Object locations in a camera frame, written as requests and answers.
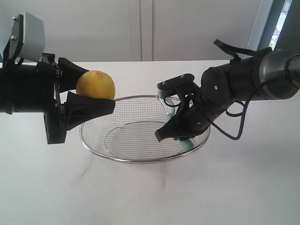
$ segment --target metal basket rim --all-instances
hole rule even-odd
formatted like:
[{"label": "metal basket rim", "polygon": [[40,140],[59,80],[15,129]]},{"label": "metal basket rim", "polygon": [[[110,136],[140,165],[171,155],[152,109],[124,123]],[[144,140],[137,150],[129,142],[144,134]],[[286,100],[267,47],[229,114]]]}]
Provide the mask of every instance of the metal basket rim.
[{"label": "metal basket rim", "polygon": [[[156,98],[156,97],[157,97],[156,95],[134,95],[134,96],[121,97],[121,98],[116,99],[115,101],[118,102],[118,101],[127,100],[127,99],[131,99],[131,98]],[[96,152],[96,151],[92,150],[87,145],[87,143],[84,141],[84,139],[83,139],[83,126],[84,126],[84,124],[85,123],[83,123],[83,124],[80,125],[79,135],[80,135],[80,140],[83,143],[83,145],[84,145],[85,148],[87,148],[91,153],[94,153],[97,156],[101,156],[101,157],[107,158],[107,159],[112,160],[112,161],[122,162],[122,163],[128,163],[128,164],[153,164],[153,163],[162,163],[162,162],[170,161],[170,160],[173,160],[173,159],[176,159],[176,158],[180,158],[182,156],[185,156],[185,155],[187,155],[187,154],[189,154],[191,152],[194,152],[197,149],[201,148],[207,142],[207,140],[208,140],[208,138],[210,136],[210,126],[209,126],[208,127],[208,134],[207,134],[207,137],[205,138],[204,142],[202,142],[198,146],[196,146],[196,147],[194,147],[194,148],[192,148],[192,149],[190,149],[188,151],[181,152],[181,153],[178,153],[176,155],[172,155],[172,156],[168,156],[168,157],[162,157],[162,158],[156,158],[156,159],[137,159],[137,160],[122,159],[122,158],[110,157],[110,156],[107,156],[107,155],[104,155],[104,154],[100,154],[99,152]]]}]

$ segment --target white table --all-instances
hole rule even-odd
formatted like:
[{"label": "white table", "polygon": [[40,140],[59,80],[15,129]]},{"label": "white table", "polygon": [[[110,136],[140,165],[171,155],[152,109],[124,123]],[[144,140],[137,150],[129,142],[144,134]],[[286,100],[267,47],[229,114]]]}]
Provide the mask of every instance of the white table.
[{"label": "white table", "polygon": [[[117,97],[156,94],[156,84],[226,61],[77,63],[110,74]],[[239,141],[211,129],[207,143],[163,164],[128,165],[80,142],[47,145],[41,113],[0,114],[0,224],[298,225],[300,94],[251,102]],[[239,120],[217,124],[236,134]]]}]

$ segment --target screw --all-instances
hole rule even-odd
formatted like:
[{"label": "screw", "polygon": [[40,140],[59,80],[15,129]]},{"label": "screw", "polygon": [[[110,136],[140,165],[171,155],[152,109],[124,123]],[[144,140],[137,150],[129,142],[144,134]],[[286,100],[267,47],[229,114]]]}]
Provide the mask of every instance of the screw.
[{"label": "screw", "polygon": [[12,39],[12,41],[16,41],[18,39],[18,37],[15,35],[12,35],[10,38]]}]

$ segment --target lemon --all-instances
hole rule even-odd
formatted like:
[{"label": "lemon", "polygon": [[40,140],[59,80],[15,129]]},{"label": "lemon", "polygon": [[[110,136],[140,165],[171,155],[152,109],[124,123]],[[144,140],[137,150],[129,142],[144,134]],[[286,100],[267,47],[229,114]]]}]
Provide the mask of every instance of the lemon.
[{"label": "lemon", "polygon": [[83,74],[76,85],[78,95],[114,100],[115,86],[113,79],[106,73],[91,70]]}]

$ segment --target wire mesh basket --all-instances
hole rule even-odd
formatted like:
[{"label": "wire mesh basket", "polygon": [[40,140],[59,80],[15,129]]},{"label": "wire mesh basket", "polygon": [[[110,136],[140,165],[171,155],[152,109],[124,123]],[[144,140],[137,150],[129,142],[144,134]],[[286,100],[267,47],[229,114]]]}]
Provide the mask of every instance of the wire mesh basket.
[{"label": "wire mesh basket", "polygon": [[[179,103],[176,98],[169,101]],[[210,129],[188,141],[169,138],[158,142],[155,131],[176,109],[152,95],[116,99],[113,114],[80,126],[81,141],[91,152],[124,163],[156,163],[178,158],[200,148],[207,141]]]}]

